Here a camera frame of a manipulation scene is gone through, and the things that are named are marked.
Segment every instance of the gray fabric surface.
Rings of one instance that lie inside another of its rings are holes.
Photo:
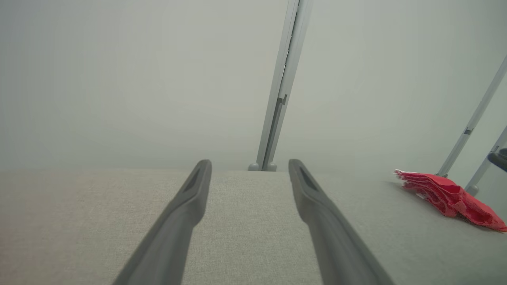
[[[110,284],[189,172],[0,172],[0,284]],[[500,284],[507,235],[399,185],[315,175],[398,284]],[[212,174],[183,284],[320,284],[287,173]]]

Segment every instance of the red napkin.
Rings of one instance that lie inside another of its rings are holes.
[[[452,180],[433,174],[405,172],[396,169],[394,173],[404,180],[405,189],[413,189],[423,196],[446,217],[455,217],[458,213],[472,223],[500,232],[507,232],[507,226],[495,212],[474,198]]]

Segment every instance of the gray metal rod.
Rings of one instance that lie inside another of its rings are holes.
[[[277,77],[275,71],[257,161],[250,164],[248,170],[276,171],[276,164],[273,162],[273,158],[287,102],[291,95],[292,85],[296,76],[312,5],[313,0],[298,0],[295,1],[296,9],[293,10],[293,14],[290,13],[290,9],[287,10],[285,21],[286,23],[292,23],[292,26],[286,29],[290,30],[290,33],[286,35],[286,39],[288,40],[286,42],[287,45],[280,44],[280,50],[278,51],[277,64],[283,59],[283,64],[280,64],[281,68],[279,70],[282,74],[281,77]]]
[[[507,126],[505,127],[502,134],[495,142],[495,144],[491,148],[491,151],[489,151],[488,154],[498,151],[505,145],[505,143],[507,143]],[[468,182],[468,184],[466,185],[465,191],[471,194],[475,194],[479,190],[477,188],[477,183],[479,183],[479,180],[481,180],[482,176],[486,173],[490,164],[491,162],[489,162],[486,155],[486,158],[484,158],[483,162],[481,163],[481,166],[479,166],[474,176],[472,176],[472,179],[470,179],[470,182]]]
[[[288,172],[299,216],[310,230],[322,283],[393,285],[390,276],[305,165],[291,159]]]
[[[493,80],[489,84],[488,90],[486,90],[486,93],[482,97],[482,100],[479,103],[479,106],[477,106],[477,109],[475,110],[474,114],[470,118],[470,121],[466,125],[465,131],[459,137],[458,141],[454,145],[453,149],[451,150],[451,153],[449,154],[449,156],[445,160],[444,164],[440,168],[437,175],[447,177],[447,173],[449,172],[452,165],[454,164],[454,162],[458,158],[459,154],[461,153],[461,151],[463,150],[463,147],[466,144],[466,141],[468,140],[468,138],[472,134],[472,131],[477,126],[477,123],[479,122],[482,115],[484,114],[484,111],[488,107],[488,104],[491,101],[491,98],[493,97],[493,95],[495,94],[496,89],[500,85],[500,82],[502,82],[503,76],[505,75],[506,71],[507,71],[507,55],[503,59],[503,62],[500,65],[500,68],[498,69],[498,71],[496,72],[495,77],[493,78]]]
[[[283,78],[285,62],[287,59],[287,51],[291,43],[297,10],[298,0],[289,0],[287,3],[287,11],[285,13],[285,21],[283,24],[280,46],[278,48],[278,56],[276,58],[273,81],[271,82],[271,91],[269,93],[268,106],[266,108],[266,115],[264,117],[264,126],[261,133],[261,141],[259,143],[257,159],[248,167],[248,170],[251,171],[262,170],[262,166],[265,161],[265,155],[270,144],[270,137],[273,137],[270,134],[272,133],[271,129],[273,127],[273,120],[275,119],[276,115],[275,109],[278,105],[278,93],[280,92],[280,84]]]
[[[192,230],[206,210],[211,162],[201,160],[162,211],[113,285],[178,285]]]

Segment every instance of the white wall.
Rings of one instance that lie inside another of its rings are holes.
[[[505,15],[501,0],[315,0],[278,169],[436,173],[507,54]]]
[[[0,170],[255,161],[287,0],[0,3]]]

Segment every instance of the metal pole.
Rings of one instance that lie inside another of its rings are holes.
[[[289,2],[285,16],[286,26],[282,32],[257,161],[250,164],[248,170],[276,171],[276,163],[273,162],[273,158],[287,102],[296,77],[312,6],[313,0]]]
[[[505,143],[507,143],[507,126],[505,127],[502,134],[500,135],[498,140],[495,142],[495,144],[491,148],[491,151],[489,151],[488,154],[498,151],[500,148],[502,148],[505,145]],[[472,179],[470,179],[470,182],[468,182],[468,184],[466,185],[465,191],[469,192],[473,196],[475,196],[475,194],[477,194],[477,192],[479,191],[479,188],[477,187],[477,183],[482,178],[484,173],[486,173],[490,164],[491,164],[491,162],[489,162],[488,156],[486,155],[486,158],[484,158],[484,161],[481,163],[481,166],[479,166],[479,168],[477,169],[474,176],[472,176]]]
[[[449,154],[444,164],[440,168],[439,172],[437,173],[438,176],[447,177],[447,173],[449,172],[452,165],[456,161],[456,158],[458,158],[459,153],[463,150],[466,141],[472,134],[474,128],[477,126],[477,123],[481,119],[482,114],[484,114],[484,111],[486,110],[489,101],[491,101],[491,98],[495,94],[496,89],[500,85],[500,82],[502,81],[503,76],[505,75],[505,71],[507,71],[507,56],[505,56],[505,58],[503,59],[503,62],[500,65],[498,71],[496,72],[493,81],[491,81],[491,84],[489,84],[488,90],[486,90],[486,93],[484,94],[484,97],[482,97],[479,106],[477,106],[477,109],[475,110],[474,114],[470,118],[470,121],[466,125],[465,131],[461,134],[458,141],[456,142],[456,145],[451,150],[451,153]]]

